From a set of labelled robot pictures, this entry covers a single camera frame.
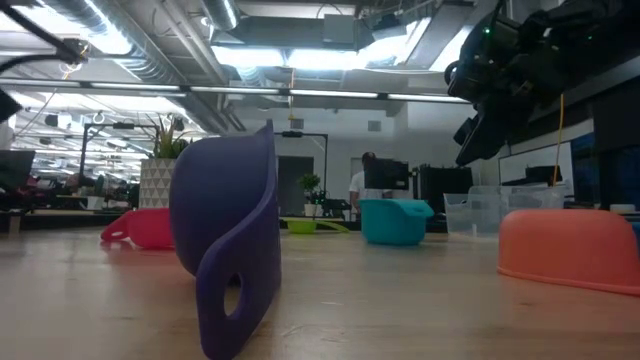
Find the computer monitor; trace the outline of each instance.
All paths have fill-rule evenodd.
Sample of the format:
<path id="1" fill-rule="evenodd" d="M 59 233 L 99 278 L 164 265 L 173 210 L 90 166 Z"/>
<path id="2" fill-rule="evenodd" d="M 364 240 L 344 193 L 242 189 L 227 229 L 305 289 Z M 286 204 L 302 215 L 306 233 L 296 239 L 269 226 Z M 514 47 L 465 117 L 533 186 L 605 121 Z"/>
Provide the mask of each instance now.
<path id="1" fill-rule="evenodd" d="M 27 184 L 35 151 L 0 150 L 0 188 L 15 190 Z"/>
<path id="2" fill-rule="evenodd" d="M 375 159 L 364 169 L 366 189 L 409 190 L 409 164 L 390 159 Z"/>

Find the wooden tabletop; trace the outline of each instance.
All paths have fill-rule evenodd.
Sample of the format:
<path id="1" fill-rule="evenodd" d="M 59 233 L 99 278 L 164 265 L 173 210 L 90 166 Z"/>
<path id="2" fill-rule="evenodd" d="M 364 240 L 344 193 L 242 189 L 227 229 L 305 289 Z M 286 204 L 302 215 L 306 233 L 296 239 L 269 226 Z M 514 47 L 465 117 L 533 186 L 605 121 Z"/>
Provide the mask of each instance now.
<path id="1" fill-rule="evenodd" d="M 99 233 L 0 238 L 0 359 L 203 359 L 175 255 Z M 238 358 L 639 358 L 640 299 L 500 276 L 495 241 L 429 240 L 283 232 L 282 289 Z"/>

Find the hole in purple object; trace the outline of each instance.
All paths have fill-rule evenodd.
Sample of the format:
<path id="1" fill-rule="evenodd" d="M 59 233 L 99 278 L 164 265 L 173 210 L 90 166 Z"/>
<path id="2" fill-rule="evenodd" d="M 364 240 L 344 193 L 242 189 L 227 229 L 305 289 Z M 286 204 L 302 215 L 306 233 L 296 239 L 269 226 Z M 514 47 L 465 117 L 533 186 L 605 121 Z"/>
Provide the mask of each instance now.
<path id="1" fill-rule="evenodd" d="M 240 303 L 240 295 L 242 294 L 242 277 L 240 274 L 233 274 L 227 283 L 227 289 L 224 292 L 224 313 L 227 316 L 233 315 Z"/>

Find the teal plastic bin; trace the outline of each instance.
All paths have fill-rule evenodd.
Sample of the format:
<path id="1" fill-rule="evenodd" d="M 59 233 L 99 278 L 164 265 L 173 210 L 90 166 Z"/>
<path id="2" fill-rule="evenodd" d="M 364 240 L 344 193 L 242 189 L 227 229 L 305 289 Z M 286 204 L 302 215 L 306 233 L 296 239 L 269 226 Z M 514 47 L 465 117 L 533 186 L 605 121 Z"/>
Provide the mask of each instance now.
<path id="1" fill-rule="evenodd" d="M 433 210 L 423 200 L 360 200 L 362 235 L 370 244 L 418 245 Z"/>

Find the fluorescent light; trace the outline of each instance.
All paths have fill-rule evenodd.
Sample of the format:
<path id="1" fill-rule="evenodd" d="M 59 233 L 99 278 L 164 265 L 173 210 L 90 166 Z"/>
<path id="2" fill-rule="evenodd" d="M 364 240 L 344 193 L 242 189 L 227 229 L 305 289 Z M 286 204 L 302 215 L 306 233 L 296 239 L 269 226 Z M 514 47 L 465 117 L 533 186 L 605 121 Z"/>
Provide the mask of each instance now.
<path id="1" fill-rule="evenodd" d="M 67 151 L 67 150 L 40 150 L 36 149 L 35 152 L 39 154 L 61 154 L 61 155 L 76 155 L 80 156 L 81 151 Z M 145 154 L 133 153 L 133 152 L 120 152 L 120 151 L 87 151 L 87 155 L 104 155 L 104 156 L 122 156 L 133 159 L 148 159 Z"/>
<path id="2" fill-rule="evenodd" d="M 278 89 L 218 87 L 218 86 L 192 86 L 191 90 L 201 92 L 213 92 L 221 94 L 247 94 L 247 95 L 278 95 Z"/>
<path id="3" fill-rule="evenodd" d="M 235 67 L 284 66 L 282 53 L 277 49 L 227 48 L 212 46 L 221 64 Z"/>
<path id="4" fill-rule="evenodd" d="M 177 85 L 153 85 L 153 84 L 126 84 L 126 83 L 101 83 L 94 82 L 94 88 L 98 89 L 130 89 L 130 90 L 144 90 L 144 91 L 171 91 L 171 90 L 180 90 L 180 87 Z"/>
<path id="5" fill-rule="evenodd" d="M 351 70 L 357 65 L 355 51 L 293 50 L 287 65 L 307 70 Z"/>
<path id="6" fill-rule="evenodd" d="M 129 145 L 128 143 L 122 141 L 122 140 L 118 140 L 118 139 L 108 139 L 107 143 L 110 143 L 112 145 L 115 145 L 117 147 L 127 147 L 127 145 Z"/>
<path id="7" fill-rule="evenodd" d="M 172 97 L 172 98 L 182 98 L 187 97 L 185 93 L 161 93 L 161 92 L 153 92 L 153 91 L 141 91 L 140 96 L 163 96 L 163 97 Z"/>
<path id="8" fill-rule="evenodd" d="M 449 41 L 444 50 L 440 53 L 436 61 L 429 68 L 430 71 L 444 71 L 449 64 L 460 58 L 460 48 L 467 40 L 467 36 L 471 32 L 471 26 L 463 27 L 456 36 Z"/>
<path id="9" fill-rule="evenodd" d="M 131 44 L 127 41 L 127 38 L 122 35 L 118 29 L 116 29 L 116 27 L 102 13 L 102 11 L 93 4 L 92 1 L 85 1 L 85 3 L 98 14 L 98 17 L 103 22 L 99 33 L 92 32 L 79 23 L 67 20 L 64 16 L 58 14 L 52 8 L 47 6 L 42 0 L 38 0 L 38 3 L 41 6 L 16 6 L 15 8 L 22 15 L 43 27 L 48 32 L 57 35 L 64 35 L 63 37 L 69 38 L 85 38 L 91 43 L 91 45 L 105 53 L 126 54 L 131 50 Z M 3 30 L 27 32 L 27 30 L 22 26 L 15 24 L 9 18 L 4 16 L 4 14 L 0 16 L 0 31 Z"/>
<path id="10" fill-rule="evenodd" d="M 16 79 L 0 78 L 0 85 L 16 85 L 17 86 L 44 86 L 44 87 L 60 87 L 60 88 L 79 88 L 80 83 L 68 80 L 38 80 L 38 79 Z"/>
<path id="11" fill-rule="evenodd" d="M 357 92 L 357 91 L 325 91 L 325 90 L 301 90 L 291 89 L 291 95 L 299 96 L 334 96 L 334 97 L 350 97 L 357 99 L 375 99 L 377 93 Z"/>
<path id="12" fill-rule="evenodd" d="M 417 101 L 417 102 L 446 102 L 468 104 L 466 100 L 444 95 L 413 95 L 413 94 L 389 94 L 389 100 Z"/>

